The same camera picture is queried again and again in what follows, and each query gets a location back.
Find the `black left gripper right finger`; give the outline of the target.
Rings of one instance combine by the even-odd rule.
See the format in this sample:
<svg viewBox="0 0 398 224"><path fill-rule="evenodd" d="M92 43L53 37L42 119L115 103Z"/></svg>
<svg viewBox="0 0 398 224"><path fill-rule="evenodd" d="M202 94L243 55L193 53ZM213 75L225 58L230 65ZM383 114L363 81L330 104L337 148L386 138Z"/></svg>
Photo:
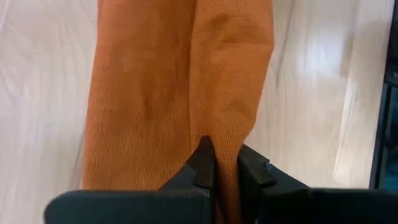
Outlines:
<svg viewBox="0 0 398 224"><path fill-rule="evenodd" d="M238 168L245 224L398 224L398 192L311 188L246 145Z"/></svg>

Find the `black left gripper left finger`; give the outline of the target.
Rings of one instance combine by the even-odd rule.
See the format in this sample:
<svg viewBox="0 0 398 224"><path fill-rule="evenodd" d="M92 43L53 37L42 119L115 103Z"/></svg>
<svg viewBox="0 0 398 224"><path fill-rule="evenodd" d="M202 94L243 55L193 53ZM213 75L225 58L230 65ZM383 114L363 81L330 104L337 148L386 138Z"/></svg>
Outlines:
<svg viewBox="0 0 398 224"><path fill-rule="evenodd" d="M157 190L75 190L54 198L45 224L213 224L215 153L203 136L182 168Z"/></svg>

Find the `orange towel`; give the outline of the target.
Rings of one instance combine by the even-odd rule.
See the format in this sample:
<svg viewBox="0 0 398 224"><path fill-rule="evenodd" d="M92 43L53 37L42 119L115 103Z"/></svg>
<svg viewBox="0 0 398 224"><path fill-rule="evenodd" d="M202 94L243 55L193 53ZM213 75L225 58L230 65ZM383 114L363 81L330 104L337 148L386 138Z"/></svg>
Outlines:
<svg viewBox="0 0 398 224"><path fill-rule="evenodd" d="M273 32L272 0L98 0L83 187L157 189L208 136L216 219L241 224L237 158Z"/></svg>

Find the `black metal table frame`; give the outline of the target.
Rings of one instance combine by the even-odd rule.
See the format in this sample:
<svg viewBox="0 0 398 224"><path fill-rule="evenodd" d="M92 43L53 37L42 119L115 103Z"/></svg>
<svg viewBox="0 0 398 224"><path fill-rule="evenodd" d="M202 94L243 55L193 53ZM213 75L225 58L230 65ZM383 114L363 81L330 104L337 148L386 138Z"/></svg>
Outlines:
<svg viewBox="0 0 398 224"><path fill-rule="evenodd" d="M398 191L398 0L394 0L369 187Z"/></svg>

